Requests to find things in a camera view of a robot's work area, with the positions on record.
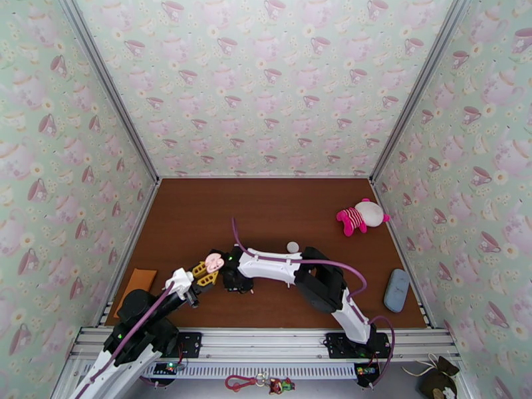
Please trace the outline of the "red carabiner clip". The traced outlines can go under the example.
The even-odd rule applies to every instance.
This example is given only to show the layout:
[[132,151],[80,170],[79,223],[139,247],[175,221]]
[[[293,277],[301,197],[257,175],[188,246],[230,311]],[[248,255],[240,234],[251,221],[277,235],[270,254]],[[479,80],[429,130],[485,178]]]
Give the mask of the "red carabiner clip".
[[233,374],[225,379],[224,384],[228,390],[239,392],[243,388],[256,385],[256,378]]

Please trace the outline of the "dark brown drawstring pouch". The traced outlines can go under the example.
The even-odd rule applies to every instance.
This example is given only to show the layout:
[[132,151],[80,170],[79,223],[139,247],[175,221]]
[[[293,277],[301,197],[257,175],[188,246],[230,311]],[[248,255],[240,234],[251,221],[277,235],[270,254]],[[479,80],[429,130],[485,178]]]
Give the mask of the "dark brown drawstring pouch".
[[412,372],[405,367],[402,371],[407,375],[420,379],[419,392],[426,399],[458,399],[456,376],[460,369],[443,356],[428,354],[427,361],[417,360],[418,364],[426,368],[421,372]]

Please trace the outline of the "colourful toy figure keychain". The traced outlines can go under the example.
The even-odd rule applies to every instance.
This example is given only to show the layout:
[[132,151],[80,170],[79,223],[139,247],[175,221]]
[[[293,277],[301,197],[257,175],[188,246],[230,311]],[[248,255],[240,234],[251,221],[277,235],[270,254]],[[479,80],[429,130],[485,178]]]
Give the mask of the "colourful toy figure keychain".
[[295,383],[290,378],[270,378],[268,382],[269,394],[280,395],[295,390]]

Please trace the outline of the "pink and white plush toy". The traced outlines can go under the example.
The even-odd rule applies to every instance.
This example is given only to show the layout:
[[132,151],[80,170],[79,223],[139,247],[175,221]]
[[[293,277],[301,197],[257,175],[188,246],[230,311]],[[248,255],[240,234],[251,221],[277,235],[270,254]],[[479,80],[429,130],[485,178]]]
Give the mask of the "pink and white plush toy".
[[351,237],[357,229],[366,233],[368,228],[389,222],[390,216],[377,203],[364,198],[356,205],[340,210],[336,220],[342,223],[343,234]]

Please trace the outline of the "aluminium frame rail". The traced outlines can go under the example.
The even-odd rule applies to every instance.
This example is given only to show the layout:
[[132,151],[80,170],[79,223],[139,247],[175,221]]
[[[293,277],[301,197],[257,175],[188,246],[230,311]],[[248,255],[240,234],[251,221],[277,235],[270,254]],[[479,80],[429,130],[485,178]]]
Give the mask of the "aluminium frame rail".
[[[199,354],[189,362],[303,363],[332,362],[324,344],[327,329],[198,328]],[[444,329],[385,329],[394,342],[393,361],[425,360],[428,354],[460,359]]]

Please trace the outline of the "aluminium corner post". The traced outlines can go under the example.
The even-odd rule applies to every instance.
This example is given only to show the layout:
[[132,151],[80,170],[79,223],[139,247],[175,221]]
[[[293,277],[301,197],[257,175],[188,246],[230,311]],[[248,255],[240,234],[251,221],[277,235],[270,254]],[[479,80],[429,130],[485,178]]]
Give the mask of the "aluminium corner post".
[[79,44],[81,51],[87,57],[91,69],[95,73],[99,85],[102,87],[108,101],[111,104],[113,112],[117,116],[117,119],[123,129],[126,131],[129,141],[133,144],[133,147],[142,162],[143,166],[147,170],[149,176],[154,183],[160,182],[160,176],[153,165],[150,157],[148,156],[147,149],[144,147],[141,138],[136,131],[134,123],[130,117],[130,114],[124,104],[122,95],[119,93],[110,71],[106,67],[106,63],[98,50],[98,46],[95,41],[94,35],[90,32],[88,25],[83,17],[83,13],[78,6],[76,0],[57,0],[63,14],[70,27],[74,32],[76,41]]
[[421,101],[424,91],[429,86],[433,75],[437,71],[438,65],[453,38],[454,32],[461,23],[464,15],[467,13],[467,9],[472,1],[473,0],[452,1],[424,64],[414,81],[412,90],[394,123],[384,149],[379,155],[376,165],[368,177],[371,185],[376,184],[378,177],[383,172],[395,145],[398,143],[403,131],[406,129],[409,120],[414,115],[414,111]]

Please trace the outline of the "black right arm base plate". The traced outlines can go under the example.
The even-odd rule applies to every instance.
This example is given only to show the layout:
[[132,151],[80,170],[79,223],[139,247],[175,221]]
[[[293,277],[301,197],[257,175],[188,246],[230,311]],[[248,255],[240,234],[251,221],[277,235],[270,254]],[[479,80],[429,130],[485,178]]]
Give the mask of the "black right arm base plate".
[[344,333],[330,332],[325,335],[323,345],[327,348],[330,359],[387,358],[392,344],[386,333],[373,333],[366,343],[351,341]]

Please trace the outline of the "blue-grey glasses case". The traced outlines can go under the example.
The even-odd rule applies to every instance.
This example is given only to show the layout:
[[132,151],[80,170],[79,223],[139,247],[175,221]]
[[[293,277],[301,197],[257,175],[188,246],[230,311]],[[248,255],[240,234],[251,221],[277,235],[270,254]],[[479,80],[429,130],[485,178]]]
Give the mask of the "blue-grey glasses case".
[[405,270],[394,269],[390,274],[384,293],[384,306],[393,313],[401,312],[406,302],[409,287],[410,280]]

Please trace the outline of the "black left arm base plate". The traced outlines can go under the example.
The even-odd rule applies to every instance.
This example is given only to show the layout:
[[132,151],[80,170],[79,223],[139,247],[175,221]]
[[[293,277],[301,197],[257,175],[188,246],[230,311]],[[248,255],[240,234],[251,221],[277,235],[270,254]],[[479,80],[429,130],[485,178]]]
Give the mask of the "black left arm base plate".
[[170,340],[170,347],[164,357],[177,360],[199,358],[202,347],[201,341],[202,334],[200,332],[179,332],[176,337]]

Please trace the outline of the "orange flat pouch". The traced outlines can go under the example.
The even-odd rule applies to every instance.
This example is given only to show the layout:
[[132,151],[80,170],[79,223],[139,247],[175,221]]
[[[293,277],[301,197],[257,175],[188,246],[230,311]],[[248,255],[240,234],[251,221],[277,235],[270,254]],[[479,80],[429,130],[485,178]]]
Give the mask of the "orange flat pouch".
[[116,310],[113,314],[114,319],[119,319],[118,311],[122,307],[126,296],[134,290],[140,289],[143,291],[150,291],[150,288],[157,275],[157,270],[154,269],[139,269],[134,268],[123,294],[120,296],[120,300],[117,304]]

